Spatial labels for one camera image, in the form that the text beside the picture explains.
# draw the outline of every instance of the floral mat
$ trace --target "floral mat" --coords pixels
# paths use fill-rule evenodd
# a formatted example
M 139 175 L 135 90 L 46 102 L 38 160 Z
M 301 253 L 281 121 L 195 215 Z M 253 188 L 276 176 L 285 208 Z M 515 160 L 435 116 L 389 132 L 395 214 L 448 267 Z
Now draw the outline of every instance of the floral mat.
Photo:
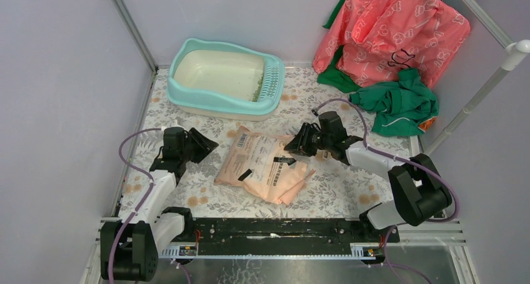
M 390 185 L 382 178 L 346 166 L 322 153 L 308 159 L 309 168 L 316 173 L 289 205 L 267 203 L 241 187 L 214 184 L 234 136 L 240 125 L 266 134 L 296 134 L 303 122 L 318 122 L 311 109 L 330 98 L 346 98 L 336 88 L 317 84 L 312 68 L 287 68 L 285 87 L 274 114 L 264 121 L 238 121 L 186 113 L 166 97 L 168 70 L 160 69 L 152 88 L 151 102 L 143 128 L 171 126 L 177 122 L 186 129 L 196 128 L 207 138 L 219 143 L 200 164 L 187 164 L 177 188 L 164 203 L 167 206 L 188 207 L 194 217 L 259 217 L 259 218 L 355 218 L 366 209 L 392 198 Z M 363 124 L 355 110 L 347 104 L 334 102 L 321 112 L 335 110 L 348 133 L 363 136 Z M 363 112 L 369 128 L 375 114 Z M 369 144 L 401 156 L 410 156 L 409 138 L 368 136 Z M 162 145 L 161 132 L 140 136 L 132 163 L 148 169 Z M 146 177 L 129 170 L 124 181 L 121 210 L 130 209 L 139 196 Z

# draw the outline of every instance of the litter box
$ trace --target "litter box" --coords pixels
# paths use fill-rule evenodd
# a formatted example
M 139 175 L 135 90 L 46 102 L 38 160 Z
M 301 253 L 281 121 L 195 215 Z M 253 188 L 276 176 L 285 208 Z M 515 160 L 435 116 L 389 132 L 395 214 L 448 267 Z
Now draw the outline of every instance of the litter box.
M 188 39 L 167 77 L 167 98 L 183 111 L 260 121 L 280 102 L 285 66 L 235 44 Z

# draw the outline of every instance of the gray wall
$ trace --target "gray wall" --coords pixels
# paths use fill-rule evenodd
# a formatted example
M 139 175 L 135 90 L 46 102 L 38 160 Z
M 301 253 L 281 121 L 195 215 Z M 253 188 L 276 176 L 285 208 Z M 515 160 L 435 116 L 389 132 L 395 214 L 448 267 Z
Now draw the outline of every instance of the gray wall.
M 169 65 L 190 37 L 236 43 L 309 63 L 339 0 L 125 0 L 155 61 Z
M 530 39 L 528 0 L 476 0 L 516 41 Z M 430 144 L 500 65 L 502 48 L 463 8 L 472 33 L 434 92 L 440 117 L 422 138 Z M 461 222 L 482 283 L 526 283 L 530 243 L 528 153 L 530 58 L 476 108 L 432 155 L 461 199 Z
M 0 283 L 78 283 L 150 72 L 110 0 L 0 12 Z

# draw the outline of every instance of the green cloth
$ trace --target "green cloth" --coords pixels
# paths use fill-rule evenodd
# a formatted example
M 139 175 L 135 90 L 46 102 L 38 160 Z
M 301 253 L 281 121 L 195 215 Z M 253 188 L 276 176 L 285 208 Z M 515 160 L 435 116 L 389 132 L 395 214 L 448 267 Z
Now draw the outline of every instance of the green cloth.
M 331 60 L 331 63 L 326 70 L 318 75 L 316 81 L 317 83 L 334 86 L 343 93 L 350 93 L 357 91 L 360 88 L 359 85 L 355 84 L 349 75 L 335 67 L 337 62 L 343 56 L 343 47 L 344 45 L 339 46 L 335 52 L 335 55 L 333 56 L 333 59 Z
M 381 82 L 350 94 L 352 103 L 376 112 L 372 131 L 383 136 L 415 136 L 425 133 L 438 115 L 438 101 L 425 86 L 416 68 L 398 73 L 399 81 Z
M 337 5 L 335 6 L 335 9 L 333 9 L 333 12 L 331 13 L 327 23 L 323 25 L 324 29 L 331 28 L 331 25 L 335 21 L 335 18 L 337 18 L 337 14 L 339 14 L 339 11 L 343 7 L 343 4 L 346 0 L 340 0 Z M 333 55 L 333 60 L 331 60 L 331 63 L 329 63 L 329 66 L 324 70 L 321 74 L 318 75 L 316 82 L 320 84 L 326 84 L 330 86 L 334 86 L 338 90 L 342 91 L 343 93 L 350 93 L 353 91 L 357 91 L 360 86 L 357 85 L 349 75 L 346 73 L 340 71 L 337 69 L 337 63 L 343 56 L 343 48 L 344 46 L 340 46 L 335 54 Z

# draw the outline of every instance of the plastic grate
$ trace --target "plastic grate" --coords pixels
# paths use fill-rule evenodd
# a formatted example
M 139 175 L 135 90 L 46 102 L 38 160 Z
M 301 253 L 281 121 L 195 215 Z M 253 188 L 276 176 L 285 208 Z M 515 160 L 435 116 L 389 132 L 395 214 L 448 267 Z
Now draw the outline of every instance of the plastic grate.
M 274 100 L 275 95 L 278 93 L 280 69 L 277 66 L 266 66 L 263 73 L 263 84 L 257 101 Z

